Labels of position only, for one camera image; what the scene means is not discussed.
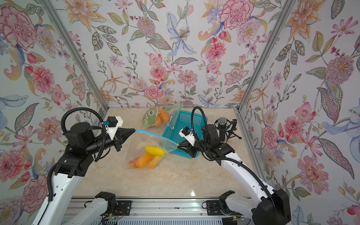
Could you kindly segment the orange mango front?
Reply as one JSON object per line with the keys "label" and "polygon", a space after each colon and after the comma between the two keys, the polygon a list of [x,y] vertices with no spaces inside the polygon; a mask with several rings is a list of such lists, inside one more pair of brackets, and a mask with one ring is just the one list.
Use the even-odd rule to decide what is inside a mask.
{"label": "orange mango front", "polygon": [[145,153],[136,160],[136,168],[146,167],[153,159],[155,155]]}

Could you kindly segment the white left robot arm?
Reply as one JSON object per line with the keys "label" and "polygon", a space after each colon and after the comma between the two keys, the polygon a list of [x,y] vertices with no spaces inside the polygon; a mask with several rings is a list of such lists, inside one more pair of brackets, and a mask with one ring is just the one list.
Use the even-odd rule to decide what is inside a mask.
{"label": "white left robot arm", "polygon": [[136,131],[134,128],[122,128],[116,118],[110,124],[111,127],[107,128],[81,122],[73,125],[70,130],[66,129],[64,123],[61,125],[68,144],[63,156],[48,173],[48,195],[33,224],[61,224],[72,196],[91,163],[104,158],[104,149],[114,147],[119,152],[125,141]]}

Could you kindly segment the red mango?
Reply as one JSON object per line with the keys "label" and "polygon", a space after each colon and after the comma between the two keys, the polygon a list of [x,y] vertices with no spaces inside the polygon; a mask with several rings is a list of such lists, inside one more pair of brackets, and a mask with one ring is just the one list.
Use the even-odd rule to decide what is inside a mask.
{"label": "red mango", "polygon": [[135,159],[129,161],[129,163],[128,163],[129,166],[130,166],[131,168],[137,168],[137,160],[138,160],[138,158],[135,158]]}

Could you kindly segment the yellow mango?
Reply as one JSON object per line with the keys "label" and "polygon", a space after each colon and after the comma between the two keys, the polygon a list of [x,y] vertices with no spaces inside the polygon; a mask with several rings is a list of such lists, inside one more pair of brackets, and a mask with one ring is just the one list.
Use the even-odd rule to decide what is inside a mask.
{"label": "yellow mango", "polygon": [[151,155],[162,157],[165,155],[165,151],[159,147],[146,146],[145,151]]}

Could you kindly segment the clear zip-top bag blue zipper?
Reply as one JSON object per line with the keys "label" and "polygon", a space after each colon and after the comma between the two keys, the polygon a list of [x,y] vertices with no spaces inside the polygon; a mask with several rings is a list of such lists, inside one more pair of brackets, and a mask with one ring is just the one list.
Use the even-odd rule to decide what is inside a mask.
{"label": "clear zip-top bag blue zipper", "polygon": [[154,169],[178,144],[150,132],[136,130],[129,138],[126,159],[131,169]]}

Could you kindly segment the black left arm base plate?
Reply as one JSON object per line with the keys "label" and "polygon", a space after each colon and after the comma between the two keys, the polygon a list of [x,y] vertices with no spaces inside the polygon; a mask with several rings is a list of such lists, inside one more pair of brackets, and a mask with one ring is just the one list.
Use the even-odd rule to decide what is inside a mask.
{"label": "black left arm base plate", "polygon": [[116,203],[110,203],[108,204],[106,201],[107,209],[106,211],[102,212],[100,216],[102,217],[123,217],[123,216],[129,216],[130,210],[132,206],[132,201],[130,200],[117,200]]}

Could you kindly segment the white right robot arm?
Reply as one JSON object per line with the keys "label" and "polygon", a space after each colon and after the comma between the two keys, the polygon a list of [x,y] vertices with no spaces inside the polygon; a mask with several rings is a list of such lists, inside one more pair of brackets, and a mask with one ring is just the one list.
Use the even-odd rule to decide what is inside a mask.
{"label": "white right robot arm", "polygon": [[255,225],[286,225],[291,222],[287,193],[282,189],[276,190],[260,179],[240,159],[233,147],[220,140],[213,125],[202,127],[202,139],[189,127],[181,129],[179,135],[184,141],[179,143],[178,149],[193,158],[200,152],[209,161],[217,162],[249,193],[249,198],[241,197],[231,190],[222,194],[218,201],[222,213],[239,213]]}

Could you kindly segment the clear zip-top bag green print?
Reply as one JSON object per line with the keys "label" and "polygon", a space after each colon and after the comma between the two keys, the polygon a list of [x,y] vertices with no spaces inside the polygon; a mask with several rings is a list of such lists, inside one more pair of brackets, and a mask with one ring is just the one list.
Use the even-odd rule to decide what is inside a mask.
{"label": "clear zip-top bag green print", "polygon": [[[166,124],[166,126],[169,127],[170,129],[174,129],[177,119],[182,110],[182,102],[176,103],[174,105],[165,105],[165,106],[169,106],[171,108],[168,111],[170,120],[169,120],[169,122],[162,121],[162,125]],[[159,115],[159,109],[161,107],[162,106],[159,106],[159,107],[152,106],[147,110],[147,112],[144,114],[144,116],[142,118],[143,128],[155,127],[156,117],[157,117],[157,115]]]}

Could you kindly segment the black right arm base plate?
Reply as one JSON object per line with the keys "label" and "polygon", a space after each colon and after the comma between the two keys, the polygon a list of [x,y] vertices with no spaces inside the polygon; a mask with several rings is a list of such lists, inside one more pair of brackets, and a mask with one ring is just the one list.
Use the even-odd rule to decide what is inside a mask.
{"label": "black right arm base plate", "polygon": [[220,200],[206,200],[202,203],[202,208],[207,211],[208,216],[242,216],[238,212],[231,211]]}

